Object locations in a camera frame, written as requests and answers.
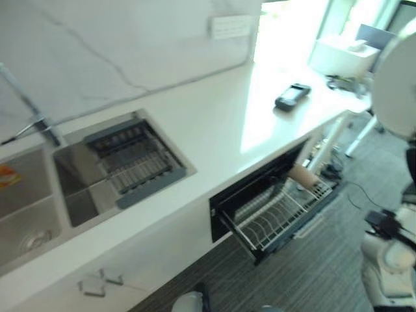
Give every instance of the small orange object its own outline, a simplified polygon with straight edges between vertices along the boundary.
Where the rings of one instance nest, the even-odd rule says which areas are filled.
[[[0,189],[9,187],[20,181],[20,175],[11,167],[0,164]]]

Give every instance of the white cabinet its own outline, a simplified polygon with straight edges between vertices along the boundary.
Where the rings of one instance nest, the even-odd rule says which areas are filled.
[[[12,311],[127,311],[208,252],[211,246],[206,200],[161,220],[149,231],[108,251]],[[123,285],[103,282],[103,298],[83,295],[78,283],[89,279],[100,283],[100,270],[110,280],[122,276]]]

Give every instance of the sink drain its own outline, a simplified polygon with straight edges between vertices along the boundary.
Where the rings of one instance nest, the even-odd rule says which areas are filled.
[[[49,229],[39,230],[27,235],[20,244],[20,254],[34,250],[52,239],[52,232]]]

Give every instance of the white countertop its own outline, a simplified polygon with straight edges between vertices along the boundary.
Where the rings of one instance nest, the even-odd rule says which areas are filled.
[[[252,67],[229,70],[61,125],[58,130],[67,134],[143,108],[197,172],[2,276],[2,305],[13,306],[161,220],[167,221],[182,207],[208,199],[348,110],[361,112],[369,107],[353,95],[329,90],[312,71],[287,74]],[[290,113],[274,110],[274,100],[295,82],[311,86],[311,93]]]

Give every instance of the white robot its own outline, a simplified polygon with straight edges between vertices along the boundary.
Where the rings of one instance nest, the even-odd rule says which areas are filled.
[[[372,88],[372,103],[384,127],[409,143],[406,152],[413,182],[396,213],[371,211],[366,221],[362,280],[375,312],[416,312],[416,19],[385,49]],[[264,306],[261,312],[279,312]],[[179,297],[172,312],[211,312],[202,284]]]

